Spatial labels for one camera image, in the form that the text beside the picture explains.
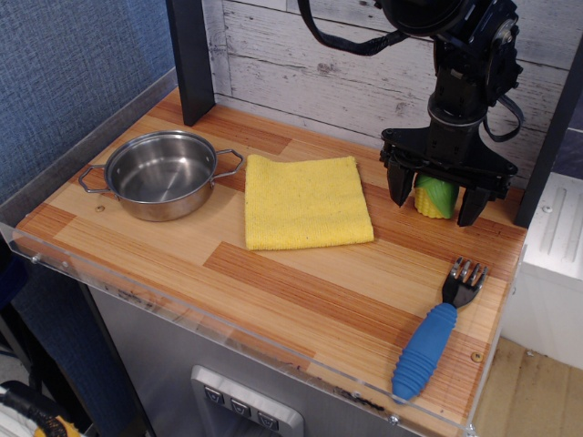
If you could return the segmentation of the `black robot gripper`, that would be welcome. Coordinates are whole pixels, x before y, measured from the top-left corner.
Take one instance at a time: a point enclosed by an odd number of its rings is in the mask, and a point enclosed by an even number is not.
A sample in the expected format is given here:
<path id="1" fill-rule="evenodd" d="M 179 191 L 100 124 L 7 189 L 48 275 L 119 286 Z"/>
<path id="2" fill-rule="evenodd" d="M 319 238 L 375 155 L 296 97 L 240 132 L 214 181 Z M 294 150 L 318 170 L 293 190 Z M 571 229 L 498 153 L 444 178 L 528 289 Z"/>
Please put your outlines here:
<path id="1" fill-rule="evenodd" d="M 457 225 L 472 226 L 489 199 L 506 197 L 517 173 L 516 165 L 484 143 L 481 129 L 495 142 L 507 141 L 518 133 L 515 129 L 497 136 L 490 131 L 486 117 L 462 125 L 433 119 L 428 127 L 385 129 L 381 160 L 387 168 L 392 201 L 399 207 L 405 203 L 415 174 L 438 178 L 466 188 Z"/>

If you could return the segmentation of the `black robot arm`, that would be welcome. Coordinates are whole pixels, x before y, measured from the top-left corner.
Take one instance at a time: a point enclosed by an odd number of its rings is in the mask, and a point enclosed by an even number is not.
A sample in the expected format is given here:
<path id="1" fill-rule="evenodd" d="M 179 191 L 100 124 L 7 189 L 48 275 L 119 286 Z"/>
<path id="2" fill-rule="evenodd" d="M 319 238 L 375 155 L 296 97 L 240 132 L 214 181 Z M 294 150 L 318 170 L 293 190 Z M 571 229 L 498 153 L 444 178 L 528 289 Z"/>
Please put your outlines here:
<path id="1" fill-rule="evenodd" d="M 403 205 L 418 175 L 452 183 L 465 190 L 457 223 L 471 226 L 488 202 L 506 197 L 517 173 L 480 136 L 496 104 L 524 121 L 506 95 L 523 71 L 515 48 L 517 7 L 511 1 L 383 1 L 381 8 L 396 30 L 433 40 L 436 75 L 429 126 L 382 133 L 391 198 Z"/>

